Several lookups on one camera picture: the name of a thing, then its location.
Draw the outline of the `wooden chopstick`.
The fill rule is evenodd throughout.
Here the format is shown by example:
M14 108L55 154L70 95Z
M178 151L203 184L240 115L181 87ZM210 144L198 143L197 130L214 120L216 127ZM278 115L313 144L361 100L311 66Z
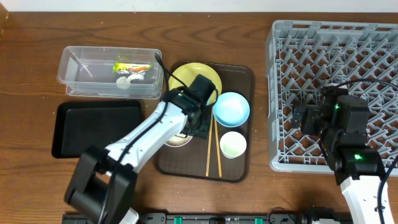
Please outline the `wooden chopstick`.
M213 116L214 119L214 127L215 127L215 140L216 140L216 152L217 152L217 160L218 160L218 174L219 177L222 177L222 167L221 167L221 155L220 155L220 141L219 141L219 135L218 135L218 124L215 116Z
M207 150L207 157L206 157L205 177L209 176L209 171L210 171L212 132L213 132L213 112L211 112L211 116L210 116L210 128L209 128L209 135L208 135L208 150Z

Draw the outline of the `white tissue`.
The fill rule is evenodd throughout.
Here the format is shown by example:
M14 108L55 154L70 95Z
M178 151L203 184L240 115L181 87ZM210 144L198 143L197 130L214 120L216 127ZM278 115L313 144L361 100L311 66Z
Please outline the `white tissue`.
M138 73L134 73L129 75L128 77L120 77L116 80L116 86L122 90L127 90L130 85L131 82L133 80L143 80L144 79L144 75L143 74L138 74Z

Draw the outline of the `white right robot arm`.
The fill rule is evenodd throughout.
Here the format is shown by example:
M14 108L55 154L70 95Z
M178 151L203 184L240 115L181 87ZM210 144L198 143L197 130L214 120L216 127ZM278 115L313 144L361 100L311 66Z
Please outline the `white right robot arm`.
M294 105L292 127L319 137L353 223L393 223L387 193L392 168L385 168L380 154L367 145L367 101L338 86L323 87L322 95L318 106Z

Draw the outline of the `light blue bowl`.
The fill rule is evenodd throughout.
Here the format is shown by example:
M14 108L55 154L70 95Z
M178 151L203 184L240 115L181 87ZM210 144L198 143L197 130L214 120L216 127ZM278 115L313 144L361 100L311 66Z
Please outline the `light blue bowl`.
M222 126L235 128L247 121L250 115L247 99L236 92L221 94L213 106L213 116Z

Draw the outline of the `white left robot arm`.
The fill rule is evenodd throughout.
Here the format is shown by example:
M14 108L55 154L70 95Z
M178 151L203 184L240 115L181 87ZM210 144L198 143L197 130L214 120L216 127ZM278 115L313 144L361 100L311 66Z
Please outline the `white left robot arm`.
M104 149L89 147L76 165L64 201L93 223L137 223L132 209L137 175L172 137L206 139L210 98L216 85L197 75L190 86L164 93L154 112L122 139Z

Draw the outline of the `green snack wrapper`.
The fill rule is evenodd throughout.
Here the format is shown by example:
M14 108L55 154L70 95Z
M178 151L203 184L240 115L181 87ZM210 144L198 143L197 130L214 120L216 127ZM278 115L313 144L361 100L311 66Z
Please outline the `green snack wrapper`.
M116 62L113 66L113 72L117 74L138 73L151 68L151 64Z

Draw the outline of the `pink white bowl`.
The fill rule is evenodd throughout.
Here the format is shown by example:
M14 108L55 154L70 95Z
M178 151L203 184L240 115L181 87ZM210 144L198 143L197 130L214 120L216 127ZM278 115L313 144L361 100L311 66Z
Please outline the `pink white bowl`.
M180 147L186 145L188 142L192 140L193 136L187 134L177 134L170 138L165 145L169 147Z

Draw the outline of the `white cup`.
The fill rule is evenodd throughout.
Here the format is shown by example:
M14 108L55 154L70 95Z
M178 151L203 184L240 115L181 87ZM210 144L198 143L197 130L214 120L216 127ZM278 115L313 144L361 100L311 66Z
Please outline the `white cup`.
M220 139L221 152L228 159L234 159L243 155L246 148L247 142L245 137L236 131L227 132Z

